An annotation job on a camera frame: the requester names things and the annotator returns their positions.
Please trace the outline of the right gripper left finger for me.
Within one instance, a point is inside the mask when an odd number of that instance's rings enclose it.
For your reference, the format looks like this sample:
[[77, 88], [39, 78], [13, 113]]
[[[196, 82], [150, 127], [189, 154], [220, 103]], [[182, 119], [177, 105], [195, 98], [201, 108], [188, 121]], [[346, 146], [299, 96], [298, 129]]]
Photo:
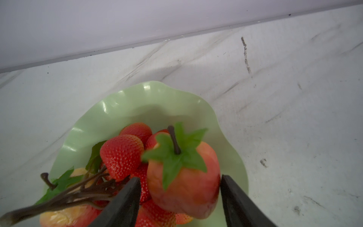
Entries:
[[140, 207], [141, 184], [131, 179], [89, 227], [134, 227]]

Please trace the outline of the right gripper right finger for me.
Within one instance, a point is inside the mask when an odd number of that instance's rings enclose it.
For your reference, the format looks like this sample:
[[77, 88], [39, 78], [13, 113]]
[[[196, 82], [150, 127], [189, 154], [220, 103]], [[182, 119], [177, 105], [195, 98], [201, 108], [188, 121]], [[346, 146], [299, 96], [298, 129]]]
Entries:
[[228, 227], [277, 227], [229, 175], [222, 175], [220, 191]]

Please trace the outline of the red fake apple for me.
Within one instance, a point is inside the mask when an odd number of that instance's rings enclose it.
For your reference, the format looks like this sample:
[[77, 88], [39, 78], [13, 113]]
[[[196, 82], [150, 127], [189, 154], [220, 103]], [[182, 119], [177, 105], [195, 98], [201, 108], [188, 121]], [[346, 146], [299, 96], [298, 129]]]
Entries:
[[103, 183], [102, 176], [93, 177], [103, 173], [86, 168], [71, 168], [59, 178], [49, 181], [46, 194], [36, 202], [36, 205], [46, 203], [64, 191], [67, 193], [40, 215], [41, 226], [87, 227], [109, 201], [95, 200], [100, 194], [88, 191], [83, 193], [83, 190]]
[[221, 181], [217, 154], [203, 141], [207, 129], [186, 132], [177, 122], [168, 131], [141, 156], [151, 198], [166, 211], [206, 219], [216, 208]]

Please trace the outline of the red strawberry bunch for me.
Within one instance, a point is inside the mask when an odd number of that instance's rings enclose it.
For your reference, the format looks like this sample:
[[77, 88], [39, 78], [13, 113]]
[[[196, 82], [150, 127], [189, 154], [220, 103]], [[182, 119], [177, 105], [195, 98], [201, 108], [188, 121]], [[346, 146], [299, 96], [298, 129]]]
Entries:
[[[144, 145], [151, 136], [152, 130], [147, 125], [136, 123], [125, 127], [118, 136], [97, 143], [92, 148], [92, 155], [84, 168], [104, 172], [93, 175], [93, 177], [102, 176], [103, 183], [83, 190], [83, 193], [88, 191], [100, 194], [95, 200], [105, 200], [110, 203], [129, 180], [137, 177], [141, 183], [140, 207], [135, 223], [137, 227], [174, 227], [177, 224], [188, 223], [192, 220], [190, 216], [165, 211], [151, 199], [147, 186], [148, 165], [141, 162]], [[49, 181], [53, 181], [48, 178], [47, 173], [42, 173], [41, 179], [47, 186]], [[40, 217], [66, 193], [67, 191], [64, 191], [46, 203], [34, 204], [4, 214], [1, 217], [1, 226], [10, 227], [37, 215]]]

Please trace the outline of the green scalloped fruit bowl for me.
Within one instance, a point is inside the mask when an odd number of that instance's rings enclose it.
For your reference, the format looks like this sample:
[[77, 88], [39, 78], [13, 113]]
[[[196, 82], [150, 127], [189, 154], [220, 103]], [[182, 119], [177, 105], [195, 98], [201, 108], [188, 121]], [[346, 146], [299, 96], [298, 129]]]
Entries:
[[59, 149], [50, 178], [58, 178], [70, 168], [85, 167], [95, 144], [137, 122], [147, 124], [153, 132], [176, 122], [182, 122], [187, 132], [207, 128], [203, 140], [216, 152], [221, 173], [231, 176], [244, 192], [249, 191], [244, 162], [223, 134], [211, 105], [198, 95], [159, 81], [130, 86], [91, 107], [76, 121]]

